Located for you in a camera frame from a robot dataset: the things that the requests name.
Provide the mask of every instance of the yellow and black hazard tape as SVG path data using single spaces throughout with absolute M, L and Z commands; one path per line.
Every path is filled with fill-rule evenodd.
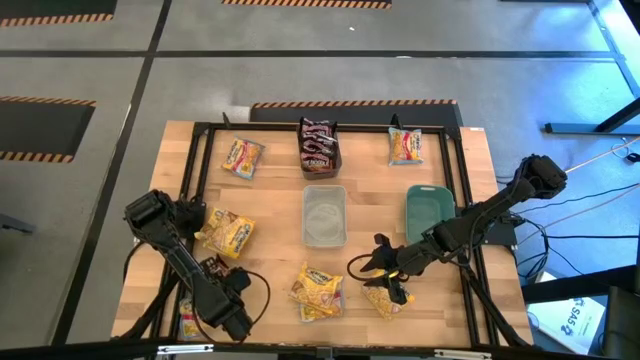
M 227 5 L 341 7 L 357 9 L 390 9 L 390 1 L 362 0 L 222 0 Z
M 397 106 L 397 105 L 454 105 L 455 100 L 364 100 L 364 101 L 293 101 L 293 102 L 270 102 L 255 103 L 253 108 L 301 108 L 301 107 L 336 107 L 336 106 Z
M 79 23 L 79 22 L 101 22 L 101 21 L 109 21 L 111 19 L 113 19 L 113 14 L 37 16 L 37 17 L 2 19 L 2 21 L 0 21 L 0 27 L 73 24 L 73 23 Z
M 29 102 L 29 103 L 41 103 L 41 104 L 88 105 L 93 107 L 96 106 L 96 102 L 93 100 L 39 98 L 39 97 L 32 97 L 32 96 L 0 96 L 0 101 Z
M 0 160 L 70 163 L 73 155 L 0 151 Z

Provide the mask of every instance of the green container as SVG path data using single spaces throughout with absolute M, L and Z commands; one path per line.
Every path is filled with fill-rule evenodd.
M 407 192 L 407 242 L 422 240 L 422 232 L 456 216 L 449 189 L 433 185 L 413 185 Z

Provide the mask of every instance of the concrete floor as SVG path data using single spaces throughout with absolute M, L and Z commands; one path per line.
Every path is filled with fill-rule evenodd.
M 120 0 L 111 23 L 3 28 L 0 50 L 144 50 L 161 6 L 162 0 Z M 638 56 L 629 51 L 640 48 L 640 40 L 630 24 L 619 22 L 620 5 L 599 0 L 598 6 L 605 19 L 617 21 L 611 32 L 629 67 L 640 69 Z M 607 51 L 607 46 L 584 4 L 396 0 L 392 11 L 362 11 L 174 0 L 160 49 Z M 0 337 L 0 348 L 42 345 L 51 335 L 141 64 L 139 58 L 0 59 L 0 95 L 98 102 L 73 163 L 0 162 L 0 212 L 38 226 L 32 236 L 0 233 L 0 286 L 8 294 L 0 300 L 0 325 L 10 329 Z M 550 136 L 540 128 L 549 121 L 597 123 L 633 99 L 611 60 L 156 59 L 70 341 L 109 336 L 122 264 L 131 248 L 122 210 L 148 188 L 165 121 L 221 121 L 222 111 L 232 121 L 246 121 L 249 106 L 263 101 L 421 97 L 457 99 L 464 124 L 486 128 L 498 175 L 512 174 L 520 159 L 534 152 L 567 168 L 608 150 L 620 139 Z M 558 200 L 634 183 L 637 166 L 614 156 L 602 159 L 572 173 Z M 532 212 L 530 218 L 546 224 L 603 199 L 590 200 Z M 640 192 L 631 193 L 549 233 L 636 234 L 639 200 Z M 523 226 L 517 232 L 523 239 L 530 231 Z M 583 272 L 635 261 L 635 240 L 555 240 L 553 245 Z M 517 257 L 540 248 L 532 239 Z M 547 266 L 575 274 L 555 255 Z

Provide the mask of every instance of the wooden table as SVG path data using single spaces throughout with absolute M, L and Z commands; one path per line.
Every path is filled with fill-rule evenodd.
M 174 199 L 178 196 L 193 125 L 193 122 L 168 122 L 160 145 L 150 188 L 167 192 Z M 485 133 L 479 128 L 462 128 L 461 132 L 473 199 L 482 201 L 497 191 Z M 220 167 L 234 135 L 266 146 L 252 181 L 236 177 Z M 453 168 L 456 169 L 453 143 L 449 145 Z M 416 302 L 391 321 L 384 320 L 377 313 L 362 295 L 361 283 L 346 273 L 349 259 L 373 250 L 373 235 L 378 232 L 389 236 L 393 246 L 405 244 L 405 196 L 411 185 L 444 186 L 437 136 L 423 135 L 425 161 L 422 165 L 388 166 L 388 135 L 381 133 L 341 133 L 340 149 L 343 165 L 338 177 L 310 182 L 303 179 L 299 168 L 294 132 L 215 133 L 205 192 L 207 218 L 215 206 L 256 221 L 255 231 L 240 259 L 229 260 L 228 263 L 264 275 L 272 288 L 271 304 L 246 342 L 469 346 L 460 275 L 454 265 L 434 262 L 421 277 L 412 277 L 407 289 L 416 296 Z M 195 190 L 197 176 L 196 166 L 191 193 Z M 455 170 L 454 176 L 457 200 L 462 204 L 460 179 Z M 309 184 L 334 184 L 346 188 L 348 241 L 343 248 L 318 250 L 302 244 L 302 191 Z M 513 256 L 503 247 L 484 246 L 483 249 L 492 298 L 520 336 L 531 342 Z M 212 251 L 196 243 L 196 259 L 212 255 Z M 290 300 L 287 293 L 304 261 L 320 270 L 345 276 L 346 311 L 343 318 L 306 324 L 300 322 L 298 304 Z M 163 265 L 164 259 L 148 246 L 142 247 L 133 257 L 113 335 L 128 330 L 157 294 Z M 261 310 L 265 293 L 260 281 L 253 281 L 243 291 L 242 298 L 250 316 L 257 316 Z M 482 306 L 477 299 L 475 305 L 481 338 L 486 342 Z M 167 306 L 165 309 L 163 334 L 167 333 L 170 308 Z M 229 340 L 221 328 L 206 329 L 218 341 Z

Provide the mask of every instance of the snack bag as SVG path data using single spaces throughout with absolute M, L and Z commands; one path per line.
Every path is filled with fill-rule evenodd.
M 389 165 L 422 164 L 422 130 L 389 128 Z
M 194 236 L 203 241 L 204 247 L 237 259 L 240 256 L 240 250 L 253 232 L 254 226 L 255 221 L 244 216 L 213 208 L 213 213 L 207 223 Z
M 183 339 L 191 339 L 200 335 L 196 321 L 193 319 L 194 316 L 196 315 L 191 307 L 191 299 L 180 300 L 180 332 Z
M 332 276 L 309 268 L 305 262 L 298 279 L 291 287 L 289 297 L 303 305 L 333 315 L 336 310 L 331 308 L 331 304 L 341 281 L 342 276 Z
M 300 319 L 302 322 L 313 322 L 320 319 L 327 319 L 332 317 L 341 317 L 342 309 L 344 309 L 344 293 L 342 288 L 342 281 L 338 283 L 335 294 L 333 294 L 333 300 L 331 302 L 331 314 L 316 310 L 311 306 L 300 304 Z
M 222 164 L 222 168 L 231 170 L 232 173 L 251 180 L 262 150 L 264 150 L 263 145 L 236 137 L 233 145 L 231 145 L 227 159 Z
M 378 277 L 381 275 L 384 275 L 384 270 L 377 270 L 373 274 L 374 277 Z M 387 320 L 393 319 L 393 314 L 399 313 L 405 306 L 407 306 L 407 304 L 410 304 L 416 300 L 416 298 L 413 295 L 409 294 L 409 292 L 404 287 L 402 287 L 402 290 L 404 290 L 405 294 L 407 295 L 407 303 L 404 305 L 391 302 L 391 298 L 389 298 L 389 291 L 383 287 L 371 287 L 362 285 L 362 293 L 364 293 L 364 296 L 366 296 L 367 299 L 371 301 L 373 307 L 375 307 L 380 315 L 382 315 L 382 317 Z

